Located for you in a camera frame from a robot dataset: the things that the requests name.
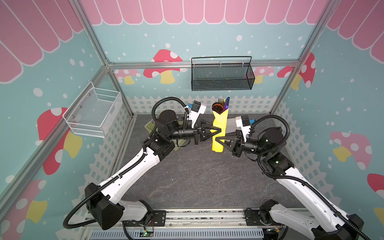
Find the dark purple spoon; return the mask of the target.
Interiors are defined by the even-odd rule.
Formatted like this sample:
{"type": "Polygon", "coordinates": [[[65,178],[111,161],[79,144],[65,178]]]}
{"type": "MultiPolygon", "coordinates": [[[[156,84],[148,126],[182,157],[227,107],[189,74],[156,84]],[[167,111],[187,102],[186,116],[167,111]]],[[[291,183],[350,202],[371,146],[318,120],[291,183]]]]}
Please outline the dark purple spoon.
{"type": "Polygon", "coordinates": [[[224,105],[220,102],[215,102],[212,104],[212,111],[217,114],[221,114],[223,112],[224,105]]]}

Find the white plastic bin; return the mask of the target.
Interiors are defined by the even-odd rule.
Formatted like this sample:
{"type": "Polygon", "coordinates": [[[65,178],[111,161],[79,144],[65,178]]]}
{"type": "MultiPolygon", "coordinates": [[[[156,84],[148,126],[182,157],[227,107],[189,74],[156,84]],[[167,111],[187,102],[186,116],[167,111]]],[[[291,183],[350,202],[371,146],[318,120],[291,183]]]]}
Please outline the white plastic bin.
{"type": "Polygon", "coordinates": [[[240,129],[241,128],[237,126],[237,122],[235,118],[227,119],[226,135],[240,129]]]}

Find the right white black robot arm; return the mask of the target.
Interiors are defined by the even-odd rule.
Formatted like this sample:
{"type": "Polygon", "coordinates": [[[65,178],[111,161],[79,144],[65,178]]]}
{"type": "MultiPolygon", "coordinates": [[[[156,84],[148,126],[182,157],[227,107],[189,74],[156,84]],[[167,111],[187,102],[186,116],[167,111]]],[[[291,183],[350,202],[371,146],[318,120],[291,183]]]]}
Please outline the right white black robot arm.
{"type": "Polygon", "coordinates": [[[283,224],[311,240],[357,240],[364,221],[356,214],[349,215],[338,208],[308,182],[294,164],[284,156],[277,146],[284,138],[279,127],[264,130],[260,139],[243,137],[240,130],[217,137],[216,142],[231,151],[234,156],[242,153],[260,156],[262,171],[289,190],[311,213],[305,216],[274,200],[260,206],[259,221],[264,225],[273,222],[283,224]]]}

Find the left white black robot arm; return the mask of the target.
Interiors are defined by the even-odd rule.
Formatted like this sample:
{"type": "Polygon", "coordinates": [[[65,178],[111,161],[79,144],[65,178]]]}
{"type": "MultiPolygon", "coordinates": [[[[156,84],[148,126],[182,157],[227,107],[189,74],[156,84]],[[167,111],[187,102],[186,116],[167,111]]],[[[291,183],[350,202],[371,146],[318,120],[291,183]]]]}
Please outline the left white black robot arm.
{"type": "Polygon", "coordinates": [[[87,210],[102,230],[125,221],[137,222],[142,226],[150,224],[153,209],[143,200],[124,201],[124,194],[173,151],[176,140],[193,139],[198,143],[222,131],[211,123],[190,120],[188,115],[184,116],[183,124],[180,125],[176,113],[171,110],[163,111],[155,120],[155,126],[156,129],[144,141],[134,159],[100,185],[90,184],[86,187],[86,197],[90,199],[86,203],[87,210]]]}

